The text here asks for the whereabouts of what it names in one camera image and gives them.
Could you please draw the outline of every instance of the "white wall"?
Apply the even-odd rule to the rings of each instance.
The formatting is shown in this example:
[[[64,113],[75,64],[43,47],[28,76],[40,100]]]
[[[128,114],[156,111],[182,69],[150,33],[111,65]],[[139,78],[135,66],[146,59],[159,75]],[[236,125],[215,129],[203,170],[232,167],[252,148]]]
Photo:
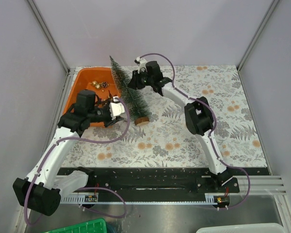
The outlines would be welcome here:
[[[71,67],[238,64],[272,0],[35,0]]]
[[[14,224],[12,184],[41,157],[64,78],[25,0],[0,0],[0,233]]]
[[[241,74],[271,168],[291,202],[291,0],[280,3]]]

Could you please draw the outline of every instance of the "floral tablecloth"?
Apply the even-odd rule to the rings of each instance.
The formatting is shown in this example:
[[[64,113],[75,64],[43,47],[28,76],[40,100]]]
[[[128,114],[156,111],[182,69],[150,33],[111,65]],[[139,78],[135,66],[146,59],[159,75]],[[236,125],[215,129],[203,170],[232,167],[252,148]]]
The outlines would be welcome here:
[[[77,67],[77,73],[84,67]],[[136,67],[123,67],[130,75]],[[192,96],[205,96],[218,119],[216,140],[226,163],[233,166],[266,167],[266,160],[235,66],[175,66],[176,86]],[[170,66],[161,66],[172,77]],[[184,112],[171,100],[142,91],[150,107],[150,123],[132,122],[126,137],[112,144],[78,142],[63,167],[206,167],[207,160],[196,137],[185,126]],[[126,123],[111,129],[90,128],[82,137],[114,139]]]

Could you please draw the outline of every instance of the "small christmas tree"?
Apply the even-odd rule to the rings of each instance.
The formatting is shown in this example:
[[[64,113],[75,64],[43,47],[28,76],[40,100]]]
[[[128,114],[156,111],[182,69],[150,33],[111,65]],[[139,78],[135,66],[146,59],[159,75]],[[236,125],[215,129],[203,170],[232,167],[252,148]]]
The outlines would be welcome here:
[[[121,98],[129,109],[130,117],[135,121],[135,125],[142,126],[149,122],[149,106],[141,95],[140,91],[128,88],[130,82],[129,75],[110,56],[111,72],[116,88],[121,92]]]

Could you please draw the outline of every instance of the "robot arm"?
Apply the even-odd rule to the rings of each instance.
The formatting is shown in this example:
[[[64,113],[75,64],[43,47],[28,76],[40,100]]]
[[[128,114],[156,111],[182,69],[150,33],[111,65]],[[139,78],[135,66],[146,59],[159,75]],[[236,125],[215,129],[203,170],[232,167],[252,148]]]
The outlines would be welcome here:
[[[95,92],[81,91],[77,95],[76,103],[60,118],[58,129],[39,162],[25,179],[15,180],[13,189],[19,204],[24,206],[29,185],[36,175],[32,190],[30,190],[28,208],[47,216],[56,211],[61,198],[86,186],[88,174],[84,171],[75,170],[59,181],[55,181],[55,178],[65,157],[90,123],[104,122],[107,127],[122,120],[120,115],[124,112],[124,106],[115,98],[102,102]],[[72,138],[72,140],[63,140],[58,143],[59,140],[65,138]]]
[[[135,62],[139,65],[139,68],[132,72],[132,79],[128,87],[136,90],[143,89],[149,85],[153,88],[154,92],[171,99],[181,106],[185,113],[186,126],[192,134],[196,135],[201,143],[212,176],[216,179],[218,185],[226,184],[232,179],[232,176],[227,171],[226,166],[219,161],[223,160],[220,153],[220,157],[217,158],[208,137],[209,132],[213,129],[213,116],[210,110],[203,104],[190,100],[175,90],[172,86],[172,80],[163,77],[160,66],[156,61],[147,62],[144,58],[138,57]],[[205,97],[198,98],[198,100],[209,105]],[[220,151],[213,134],[211,139],[215,150]]]

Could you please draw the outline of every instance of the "orange bowl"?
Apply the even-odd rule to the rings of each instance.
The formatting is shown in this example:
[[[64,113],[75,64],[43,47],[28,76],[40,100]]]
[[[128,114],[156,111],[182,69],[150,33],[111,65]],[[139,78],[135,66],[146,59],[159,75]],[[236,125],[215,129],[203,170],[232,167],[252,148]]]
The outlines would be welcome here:
[[[92,81],[97,81],[98,83],[107,82],[109,86],[107,86],[107,88],[101,88],[100,90],[97,90],[91,84]],[[78,72],[77,78],[74,81],[73,87],[70,91],[70,95],[66,102],[63,113],[65,113],[68,110],[68,108],[73,103],[76,102],[77,94],[84,89],[95,91],[96,94],[101,99],[107,99],[109,97],[109,91],[112,96],[120,97],[120,92],[117,90],[114,84],[114,80],[113,80],[110,68],[106,68],[106,67],[84,68]],[[104,127],[102,122],[91,123],[91,126]]]

